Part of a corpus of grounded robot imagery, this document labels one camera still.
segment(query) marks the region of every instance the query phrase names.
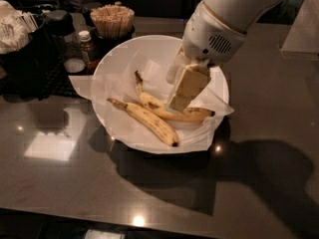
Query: banana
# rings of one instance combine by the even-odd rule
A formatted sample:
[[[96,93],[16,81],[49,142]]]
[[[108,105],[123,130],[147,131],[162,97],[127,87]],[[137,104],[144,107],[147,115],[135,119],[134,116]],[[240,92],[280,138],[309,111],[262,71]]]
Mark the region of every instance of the banana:
[[[213,111],[203,108],[186,108],[182,113],[170,113],[166,110],[165,103],[151,94],[144,92],[143,79],[138,71],[135,71],[140,102],[145,109],[165,120],[182,122],[203,122],[206,117],[214,115]]]
[[[134,103],[123,103],[113,98],[108,98],[108,101],[115,106],[125,109],[131,117],[149,128],[168,146],[179,146],[179,137],[176,131],[157,115]]]

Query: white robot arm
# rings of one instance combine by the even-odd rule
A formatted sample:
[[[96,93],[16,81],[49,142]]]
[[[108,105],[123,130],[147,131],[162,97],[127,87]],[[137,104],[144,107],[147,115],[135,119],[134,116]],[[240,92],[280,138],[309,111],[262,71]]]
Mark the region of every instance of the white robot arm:
[[[208,66],[224,64],[245,42],[249,27],[281,1],[202,0],[184,29],[182,45],[185,57],[190,61],[206,61]],[[167,107],[182,111],[208,84],[210,77],[202,76],[202,67],[200,72],[188,74],[187,70],[177,73],[174,65],[168,71],[167,80],[174,83]]]

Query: table surface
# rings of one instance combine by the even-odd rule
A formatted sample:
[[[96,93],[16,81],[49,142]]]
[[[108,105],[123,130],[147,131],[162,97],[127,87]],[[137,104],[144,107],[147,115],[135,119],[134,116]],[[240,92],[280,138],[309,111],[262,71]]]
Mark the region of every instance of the table surface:
[[[235,112],[205,152],[128,149],[84,99],[0,97],[0,207],[227,239],[318,235],[319,63],[282,58],[288,31],[255,24],[224,65]]]

